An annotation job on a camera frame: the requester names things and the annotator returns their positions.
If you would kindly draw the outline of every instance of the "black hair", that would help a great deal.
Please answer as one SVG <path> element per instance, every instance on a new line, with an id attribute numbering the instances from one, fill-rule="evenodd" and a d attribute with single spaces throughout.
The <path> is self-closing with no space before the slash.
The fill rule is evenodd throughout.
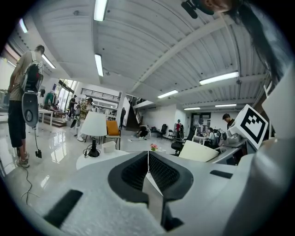
<path id="1" fill-rule="evenodd" d="M 253 46 L 259 56 L 261 63 L 271 73 L 273 83 L 277 83 L 279 74 L 276 68 L 276 57 L 272 51 L 272 48 L 266 39 L 263 31 L 263 27 L 259 19 L 251 10 L 249 2 L 244 0 L 243 3 L 240 0 L 233 1 L 232 10 L 228 11 L 228 14 L 236 24 L 242 23 L 252 38 Z"/>
<path id="2" fill-rule="evenodd" d="M 39 51 L 41 54 L 44 54 L 44 52 L 45 52 L 45 48 L 43 45 L 38 45 L 36 47 L 36 50 Z"/>
<path id="3" fill-rule="evenodd" d="M 222 119 L 224 120 L 225 118 L 230 118 L 230 115 L 228 113 L 224 114 Z"/>
<path id="4" fill-rule="evenodd" d="M 42 88 L 42 89 L 40 90 L 40 92 L 41 92 L 41 96 L 44 97 L 45 89 Z"/>

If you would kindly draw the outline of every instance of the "white lamp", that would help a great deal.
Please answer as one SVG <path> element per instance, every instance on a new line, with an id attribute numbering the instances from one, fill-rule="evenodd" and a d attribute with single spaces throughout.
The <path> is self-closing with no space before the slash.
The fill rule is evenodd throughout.
<path id="1" fill-rule="evenodd" d="M 87 117 L 81 128 L 81 133 L 89 136 L 106 136 L 106 115 L 97 112 L 88 112 Z M 92 147 L 88 153 L 90 157 L 98 157 L 99 153 L 96 150 L 96 140 L 92 140 Z"/>

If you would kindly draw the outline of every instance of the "sneaker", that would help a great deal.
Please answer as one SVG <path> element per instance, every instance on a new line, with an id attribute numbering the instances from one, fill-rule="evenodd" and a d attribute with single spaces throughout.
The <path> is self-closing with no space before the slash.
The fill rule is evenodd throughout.
<path id="1" fill-rule="evenodd" d="M 26 159 L 25 161 L 23 161 L 22 159 L 18 159 L 17 160 L 17 166 L 22 166 L 23 168 L 28 168 L 30 165 L 29 165 L 29 160 Z"/>
<path id="2" fill-rule="evenodd" d="M 24 156 L 26 157 L 26 160 L 28 160 L 29 159 L 29 157 L 30 157 L 30 154 L 28 154 L 27 152 L 24 154 Z"/>

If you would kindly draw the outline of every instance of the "lamp shade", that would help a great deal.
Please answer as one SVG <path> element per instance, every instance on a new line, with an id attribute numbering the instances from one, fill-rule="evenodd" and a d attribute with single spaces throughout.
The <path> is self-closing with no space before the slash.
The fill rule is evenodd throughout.
<path id="1" fill-rule="evenodd" d="M 82 125 L 81 133 L 89 136 L 105 136 L 106 115 L 97 112 L 88 112 L 88 115 Z"/>

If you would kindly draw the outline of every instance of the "flower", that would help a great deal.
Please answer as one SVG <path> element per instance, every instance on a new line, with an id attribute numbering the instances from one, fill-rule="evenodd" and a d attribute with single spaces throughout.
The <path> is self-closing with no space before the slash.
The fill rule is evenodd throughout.
<path id="1" fill-rule="evenodd" d="M 152 151 L 156 151 L 158 149 L 158 146 L 157 146 L 157 144 L 151 144 L 151 150 Z"/>

